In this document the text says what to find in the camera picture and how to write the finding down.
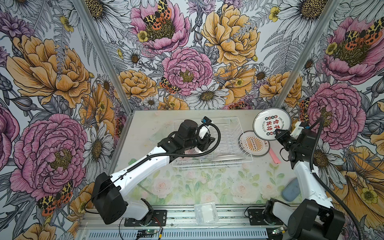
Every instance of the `transparent plastic object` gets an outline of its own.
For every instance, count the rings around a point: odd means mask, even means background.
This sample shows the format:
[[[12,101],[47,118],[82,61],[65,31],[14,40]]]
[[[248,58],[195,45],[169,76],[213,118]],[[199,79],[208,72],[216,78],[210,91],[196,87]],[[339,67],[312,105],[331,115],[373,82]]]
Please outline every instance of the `transparent plastic object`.
[[[207,202],[194,205],[196,222],[198,225],[205,225],[218,222],[218,215],[215,202]]]
[[[202,157],[179,157],[172,162],[174,167],[180,167],[181,169],[227,167],[239,166],[244,162],[253,161],[252,155],[244,152],[239,146],[239,137],[244,133],[239,118],[217,118],[211,120],[220,129],[221,140],[219,146],[212,153]],[[173,121],[173,131],[177,131],[183,121]],[[201,124],[201,119],[194,119],[193,121],[198,125]],[[210,127],[209,131],[212,137],[217,139],[216,130]],[[194,149],[185,151],[185,154],[197,153]],[[232,156],[232,158],[221,160],[223,156]]]

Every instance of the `blue-gray object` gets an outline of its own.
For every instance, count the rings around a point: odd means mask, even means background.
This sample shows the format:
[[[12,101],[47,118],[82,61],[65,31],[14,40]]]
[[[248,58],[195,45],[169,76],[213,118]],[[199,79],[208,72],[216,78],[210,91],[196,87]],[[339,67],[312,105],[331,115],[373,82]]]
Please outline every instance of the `blue-gray object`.
[[[300,194],[299,181],[293,179],[282,191],[281,196],[288,202],[292,202]]]

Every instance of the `butterfly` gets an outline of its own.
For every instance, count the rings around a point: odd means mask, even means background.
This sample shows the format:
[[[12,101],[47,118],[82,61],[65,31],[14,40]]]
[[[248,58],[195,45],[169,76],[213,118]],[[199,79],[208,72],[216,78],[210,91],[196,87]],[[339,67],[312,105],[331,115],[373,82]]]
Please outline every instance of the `butterfly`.
[[[56,195],[42,197],[37,201],[37,206],[42,210],[41,215],[48,217],[54,213],[56,208],[60,208],[62,204],[68,203],[72,196],[73,182],[69,181]]]
[[[162,25],[166,23],[172,16],[172,10],[168,8],[167,0],[159,0],[157,3],[157,11],[155,15],[149,15],[143,18],[146,25],[152,26],[153,30],[160,30]]]
[[[181,90],[177,86],[172,86],[169,83],[168,79],[166,79],[165,77],[161,78],[159,85],[160,85],[160,87],[165,88],[166,91],[169,92],[170,94],[178,93]]]
[[[349,51],[354,50],[357,46],[362,47],[372,45],[382,37],[382,29],[384,28],[384,17],[374,22],[368,29],[360,32],[351,30],[345,33],[345,48]]]

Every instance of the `tabletop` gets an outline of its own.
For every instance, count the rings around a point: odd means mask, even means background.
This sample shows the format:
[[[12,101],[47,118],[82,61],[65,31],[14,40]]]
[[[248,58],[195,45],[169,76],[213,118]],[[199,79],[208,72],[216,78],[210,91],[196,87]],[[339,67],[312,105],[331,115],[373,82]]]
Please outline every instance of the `tabletop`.
[[[253,129],[254,118],[260,111],[135,111],[115,171],[149,153],[173,131],[173,121],[204,116],[211,119],[237,117],[245,132]],[[128,197],[145,198],[151,205],[193,205],[210,201],[217,205],[264,204],[271,197],[285,201],[281,191],[295,175],[290,163],[279,156],[282,146],[277,141],[270,141],[270,146],[280,158],[280,164],[275,164],[269,154],[230,167],[181,169],[168,164],[146,177]],[[290,204],[300,202],[301,195]]]

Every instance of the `black mounting plate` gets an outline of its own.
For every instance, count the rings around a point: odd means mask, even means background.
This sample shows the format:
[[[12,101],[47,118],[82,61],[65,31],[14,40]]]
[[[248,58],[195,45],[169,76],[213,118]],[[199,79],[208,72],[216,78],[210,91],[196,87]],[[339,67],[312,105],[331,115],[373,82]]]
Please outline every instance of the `black mounting plate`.
[[[153,217],[157,218],[160,222],[160,225],[164,227],[167,222],[167,210],[154,210]],[[151,220],[151,222],[147,225],[150,227],[158,227],[158,223],[154,220]],[[142,227],[140,225],[139,221],[133,218],[126,218],[124,222],[124,227]]]
[[[249,216],[249,224],[251,226],[256,226],[256,225],[270,225],[264,220],[264,215],[263,215],[264,209],[248,209],[247,213]],[[275,224],[273,225],[283,225],[284,223],[278,219],[274,218],[273,221]]]

